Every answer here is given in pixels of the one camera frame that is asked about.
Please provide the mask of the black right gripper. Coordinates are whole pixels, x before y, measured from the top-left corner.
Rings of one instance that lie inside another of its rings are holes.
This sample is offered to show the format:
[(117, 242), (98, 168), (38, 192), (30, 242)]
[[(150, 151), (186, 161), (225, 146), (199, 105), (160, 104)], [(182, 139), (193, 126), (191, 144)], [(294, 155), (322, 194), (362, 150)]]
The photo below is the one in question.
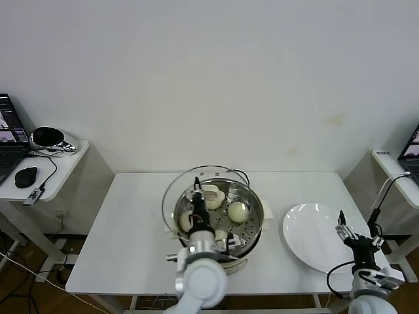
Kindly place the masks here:
[(346, 217), (343, 211), (340, 211), (338, 214), (336, 231), (339, 238), (353, 252), (354, 266), (352, 270), (379, 270), (374, 254), (381, 249), (383, 244), (381, 236), (369, 237), (364, 235), (363, 238), (356, 239), (355, 234), (346, 224)]

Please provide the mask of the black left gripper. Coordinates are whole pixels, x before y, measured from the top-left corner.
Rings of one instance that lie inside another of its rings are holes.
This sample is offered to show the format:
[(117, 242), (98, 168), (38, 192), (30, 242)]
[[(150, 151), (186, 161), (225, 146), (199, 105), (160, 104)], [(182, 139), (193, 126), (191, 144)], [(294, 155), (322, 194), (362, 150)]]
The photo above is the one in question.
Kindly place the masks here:
[(190, 214), (190, 218), (192, 218), (192, 228), (189, 230), (190, 233), (198, 231), (211, 232), (210, 214), (206, 209), (205, 202), (207, 202), (206, 191), (200, 191), (200, 180), (198, 177), (195, 177), (192, 192), (193, 210)]

